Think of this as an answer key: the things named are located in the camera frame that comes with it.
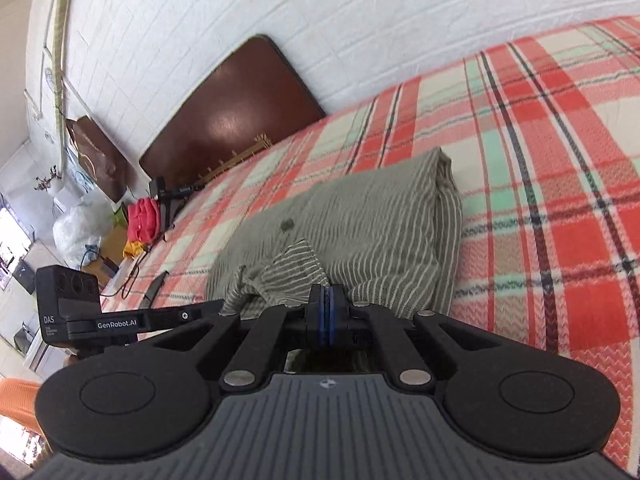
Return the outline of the yellow cloth item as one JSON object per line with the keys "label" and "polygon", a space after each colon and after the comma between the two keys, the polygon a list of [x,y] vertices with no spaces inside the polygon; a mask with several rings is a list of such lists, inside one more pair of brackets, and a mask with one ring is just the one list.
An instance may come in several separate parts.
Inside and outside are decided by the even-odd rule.
{"label": "yellow cloth item", "polygon": [[124,248],[122,248],[122,256],[128,259],[140,257],[149,248],[148,244],[141,240],[127,240]]}

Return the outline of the red cloth bundle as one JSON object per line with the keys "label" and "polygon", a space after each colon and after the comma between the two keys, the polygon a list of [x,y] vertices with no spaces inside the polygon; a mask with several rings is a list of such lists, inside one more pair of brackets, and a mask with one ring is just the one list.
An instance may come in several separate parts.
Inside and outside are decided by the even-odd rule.
{"label": "red cloth bundle", "polygon": [[152,244],[160,235],[160,206],[154,198],[140,198],[127,206],[127,240]]}

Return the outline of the dark brown wooden board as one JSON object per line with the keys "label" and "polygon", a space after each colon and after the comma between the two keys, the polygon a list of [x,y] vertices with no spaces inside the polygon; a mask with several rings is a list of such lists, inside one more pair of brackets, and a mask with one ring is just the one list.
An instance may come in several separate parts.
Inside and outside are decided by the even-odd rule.
{"label": "dark brown wooden board", "polygon": [[276,144],[325,117],[276,43],[256,35],[191,93],[139,164],[173,188],[192,184],[236,162],[260,140]]}

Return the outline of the black remote on bed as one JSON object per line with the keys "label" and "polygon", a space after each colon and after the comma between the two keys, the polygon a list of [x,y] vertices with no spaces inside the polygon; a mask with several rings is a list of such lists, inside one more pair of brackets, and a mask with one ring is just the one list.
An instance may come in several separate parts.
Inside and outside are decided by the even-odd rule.
{"label": "black remote on bed", "polygon": [[138,307],[139,310],[149,310],[152,308],[152,305],[154,304],[154,301],[158,293],[162,289],[167,277],[168,272],[163,271],[154,278],[142,297],[142,300]]}

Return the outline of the black metal stand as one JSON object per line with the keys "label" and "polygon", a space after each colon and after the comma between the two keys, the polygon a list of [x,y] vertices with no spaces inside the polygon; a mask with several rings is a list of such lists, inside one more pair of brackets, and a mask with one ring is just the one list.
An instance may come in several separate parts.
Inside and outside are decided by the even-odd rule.
{"label": "black metal stand", "polygon": [[175,218],[180,210],[186,206],[189,198],[205,188],[204,184],[180,186],[170,190],[163,177],[154,178],[149,183],[150,196],[160,208],[160,232],[165,233],[175,224]]}

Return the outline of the green striped checked shirt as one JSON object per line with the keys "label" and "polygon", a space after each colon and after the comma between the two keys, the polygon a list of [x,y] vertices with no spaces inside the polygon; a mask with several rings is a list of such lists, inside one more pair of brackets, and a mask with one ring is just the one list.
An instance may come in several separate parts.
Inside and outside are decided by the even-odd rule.
{"label": "green striped checked shirt", "polygon": [[415,158],[320,182],[235,229],[208,274],[205,297],[256,318],[340,285],[353,304],[398,318],[448,313],[454,296],[462,203],[450,158]]}

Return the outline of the red plaid bed sheet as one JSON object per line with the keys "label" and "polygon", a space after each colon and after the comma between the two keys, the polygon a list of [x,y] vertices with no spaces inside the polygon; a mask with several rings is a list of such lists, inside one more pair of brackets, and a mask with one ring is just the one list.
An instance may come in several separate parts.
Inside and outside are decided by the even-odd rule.
{"label": "red plaid bed sheet", "polygon": [[227,171],[144,259],[130,310],[202,300],[246,217],[318,182],[441,148],[463,206],[451,313],[600,370],[620,395],[606,454],[639,470],[639,20],[493,47],[323,119]]}

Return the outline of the white plastic bag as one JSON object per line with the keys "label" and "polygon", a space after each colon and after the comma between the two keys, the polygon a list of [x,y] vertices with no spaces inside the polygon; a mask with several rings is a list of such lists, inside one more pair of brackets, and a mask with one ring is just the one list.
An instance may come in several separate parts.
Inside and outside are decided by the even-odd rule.
{"label": "white plastic bag", "polygon": [[99,248],[114,225],[112,202],[94,190],[55,220],[52,228],[55,248],[68,266],[80,269],[87,247]]}

